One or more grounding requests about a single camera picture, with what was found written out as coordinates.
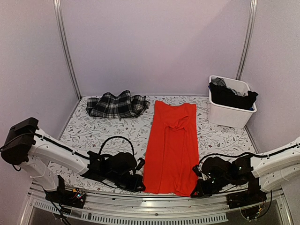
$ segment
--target red garment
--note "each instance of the red garment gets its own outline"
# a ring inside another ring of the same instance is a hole
[[[145,192],[190,196],[197,183],[196,105],[156,101],[144,166]]]

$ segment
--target plaid cloth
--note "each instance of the plaid cloth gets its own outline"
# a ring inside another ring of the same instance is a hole
[[[86,111],[90,116],[104,118],[131,118],[141,115],[150,105],[146,96],[130,96],[126,90],[119,96],[105,93],[101,98],[91,97],[88,99]]]

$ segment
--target patterned table surface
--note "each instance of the patterned table surface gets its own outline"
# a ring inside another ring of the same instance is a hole
[[[88,97],[84,97],[71,117],[61,141],[81,151],[99,152],[101,144],[114,135],[128,138],[135,149],[135,158],[145,158],[148,138],[151,130],[154,103],[163,101],[170,105],[191,103],[197,105],[197,136],[199,157],[211,153],[223,153],[238,155],[245,151],[255,152],[245,129],[215,126],[208,122],[209,100],[208,97],[193,96],[148,96],[150,107],[138,118],[130,119],[104,119],[90,117],[86,110]],[[129,144],[122,139],[109,141],[103,153],[116,154],[118,152],[131,152]],[[55,174],[61,175],[66,185],[118,194],[132,194],[131,192],[115,189],[103,185],[100,182],[89,180],[73,173],[71,170],[50,162],[48,166]],[[150,195],[149,193],[134,193],[138,195]]]

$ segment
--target folded plaid shirt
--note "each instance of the folded plaid shirt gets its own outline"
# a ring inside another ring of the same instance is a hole
[[[87,102],[86,111],[90,116],[104,118],[131,118],[141,115],[150,105],[146,96],[130,96],[126,90],[119,96],[105,93],[101,98],[90,97]]]

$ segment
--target white plastic bin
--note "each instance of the white plastic bin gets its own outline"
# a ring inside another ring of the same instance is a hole
[[[247,83],[221,76],[210,76],[210,82],[212,79],[219,77],[223,78],[227,87],[234,89],[241,93],[247,93],[250,90]],[[253,111],[228,107],[224,105],[218,105],[212,102],[210,92],[210,112],[208,114],[208,120],[215,125],[222,125],[232,128],[243,128],[253,113],[257,111],[255,103],[253,104]]]

